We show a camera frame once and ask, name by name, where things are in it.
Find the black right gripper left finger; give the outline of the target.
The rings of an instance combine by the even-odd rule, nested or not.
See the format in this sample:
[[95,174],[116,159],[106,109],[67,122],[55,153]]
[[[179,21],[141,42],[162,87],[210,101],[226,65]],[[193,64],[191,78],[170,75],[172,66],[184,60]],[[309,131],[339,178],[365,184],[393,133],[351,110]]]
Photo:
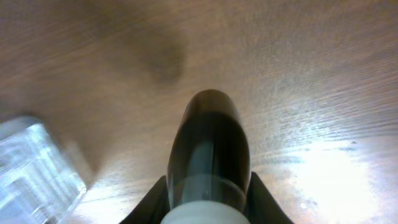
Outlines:
[[163,175],[120,224],[160,224],[169,211],[167,179]]

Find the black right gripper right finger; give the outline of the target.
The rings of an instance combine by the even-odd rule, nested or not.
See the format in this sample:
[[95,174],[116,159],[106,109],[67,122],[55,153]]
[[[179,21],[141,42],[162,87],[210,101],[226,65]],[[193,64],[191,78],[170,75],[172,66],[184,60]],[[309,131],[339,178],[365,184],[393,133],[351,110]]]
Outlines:
[[251,224],[293,224],[255,172],[251,173],[244,215]]

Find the dark bottle with white cap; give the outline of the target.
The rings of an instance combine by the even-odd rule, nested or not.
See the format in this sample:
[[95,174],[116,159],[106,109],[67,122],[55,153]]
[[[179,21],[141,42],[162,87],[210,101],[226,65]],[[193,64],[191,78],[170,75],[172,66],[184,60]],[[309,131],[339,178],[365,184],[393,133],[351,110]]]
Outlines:
[[204,90],[188,103],[167,167],[162,223],[247,223],[249,147],[231,98]]

